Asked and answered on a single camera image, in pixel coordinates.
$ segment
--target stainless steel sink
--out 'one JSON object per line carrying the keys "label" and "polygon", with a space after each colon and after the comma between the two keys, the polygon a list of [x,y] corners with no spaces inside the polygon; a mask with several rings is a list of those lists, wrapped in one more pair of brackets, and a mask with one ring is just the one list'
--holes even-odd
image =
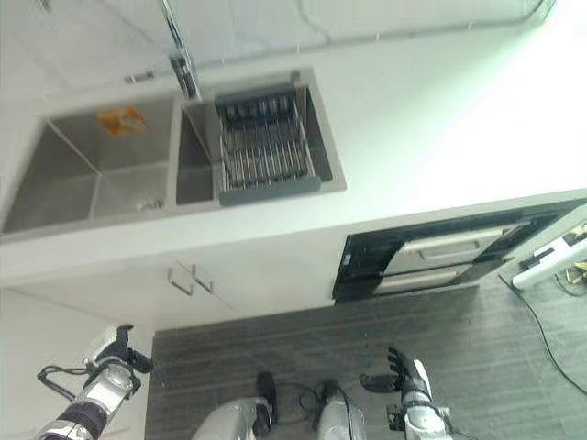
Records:
{"label": "stainless steel sink", "polygon": [[9,241],[345,188],[312,72],[286,72],[48,118],[2,230]]}
{"label": "stainless steel sink", "polygon": [[47,121],[4,232],[161,209],[167,202],[172,104],[169,96],[134,103],[145,128],[118,136],[97,118],[108,109]]}
{"label": "stainless steel sink", "polygon": [[344,189],[310,71],[241,84],[183,110],[178,205],[223,206]]}

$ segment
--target white countertop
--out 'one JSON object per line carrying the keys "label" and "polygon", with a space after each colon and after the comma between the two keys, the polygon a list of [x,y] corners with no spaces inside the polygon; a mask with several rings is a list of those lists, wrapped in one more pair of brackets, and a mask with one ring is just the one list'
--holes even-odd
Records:
{"label": "white countertop", "polygon": [[[311,229],[400,226],[487,211],[454,208],[497,201],[503,209],[585,197],[577,158],[587,145],[586,39],[546,28],[476,31],[201,71],[205,87],[311,65],[348,189],[8,243],[0,247],[0,282]],[[0,105],[2,209],[39,115],[174,88],[168,77]]]}

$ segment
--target cabinet door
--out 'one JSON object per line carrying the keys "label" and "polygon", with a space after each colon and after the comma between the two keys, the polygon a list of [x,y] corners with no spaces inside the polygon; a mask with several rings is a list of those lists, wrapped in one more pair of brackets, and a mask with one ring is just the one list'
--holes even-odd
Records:
{"label": "cabinet door", "polygon": [[[168,280],[170,268],[171,280],[176,286]],[[206,273],[200,270],[198,275],[203,278]],[[183,291],[190,291],[190,286],[193,286],[192,295]],[[152,330],[237,317],[217,293],[211,294],[195,283],[190,272],[175,260],[149,265],[127,263],[110,271],[28,284],[18,290],[119,323]]]}
{"label": "cabinet door", "polygon": [[218,294],[240,317],[281,314],[334,303],[345,236],[309,231],[202,247],[175,255],[183,264],[202,261]]}

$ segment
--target faucet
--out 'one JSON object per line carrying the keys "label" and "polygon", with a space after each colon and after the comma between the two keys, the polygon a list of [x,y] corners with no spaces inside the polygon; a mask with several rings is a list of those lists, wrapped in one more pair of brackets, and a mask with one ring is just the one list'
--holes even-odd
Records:
{"label": "faucet", "polygon": [[169,26],[169,30],[172,33],[172,38],[177,49],[170,55],[169,62],[175,72],[180,88],[186,98],[200,99],[202,95],[200,93],[200,84],[198,82],[194,60],[183,43],[182,35],[177,27],[177,21],[175,20],[175,15],[173,14],[168,0],[161,0],[161,8],[163,9],[163,15],[165,16],[167,26]]}

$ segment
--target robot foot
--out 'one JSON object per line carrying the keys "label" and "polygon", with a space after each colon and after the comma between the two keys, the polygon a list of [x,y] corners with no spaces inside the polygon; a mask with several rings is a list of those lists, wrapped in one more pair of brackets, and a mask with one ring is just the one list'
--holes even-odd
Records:
{"label": "robot foot", "polygon": [[269,371],[262,371],[257,375],[257,393],[267,400],[271,417],[271,424],[279,420],[277,412],[277,387],[273,375]]}

